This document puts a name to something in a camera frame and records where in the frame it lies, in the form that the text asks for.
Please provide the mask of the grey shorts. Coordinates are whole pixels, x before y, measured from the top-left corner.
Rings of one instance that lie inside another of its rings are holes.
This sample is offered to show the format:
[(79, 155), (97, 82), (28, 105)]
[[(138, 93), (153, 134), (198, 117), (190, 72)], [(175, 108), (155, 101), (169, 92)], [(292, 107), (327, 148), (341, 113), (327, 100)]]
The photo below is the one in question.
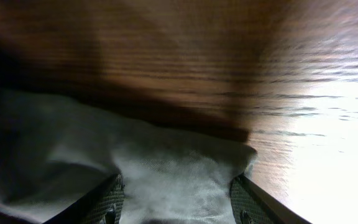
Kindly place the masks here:
[(117, 177), (121, 223), (234, 223), (229, 185), (256, 155), (241, 142), (0, 88), (0, 212), (31, 223)]

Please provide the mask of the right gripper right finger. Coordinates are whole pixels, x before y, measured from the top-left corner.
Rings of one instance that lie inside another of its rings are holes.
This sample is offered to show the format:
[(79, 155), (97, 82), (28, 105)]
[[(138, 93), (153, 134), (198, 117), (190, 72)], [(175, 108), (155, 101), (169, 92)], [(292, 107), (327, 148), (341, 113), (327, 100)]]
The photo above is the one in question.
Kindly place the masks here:
[(244, 174), (232, 180), (229, 195), (236, 224), (310, 224)]

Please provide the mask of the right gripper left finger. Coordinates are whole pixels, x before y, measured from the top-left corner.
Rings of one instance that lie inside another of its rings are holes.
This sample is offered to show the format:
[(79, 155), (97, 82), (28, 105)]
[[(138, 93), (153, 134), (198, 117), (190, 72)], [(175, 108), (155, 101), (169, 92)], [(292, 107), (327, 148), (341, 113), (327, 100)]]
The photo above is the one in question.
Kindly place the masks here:
[(119, 224), (124, 187), (114, 175), (44, 224)]

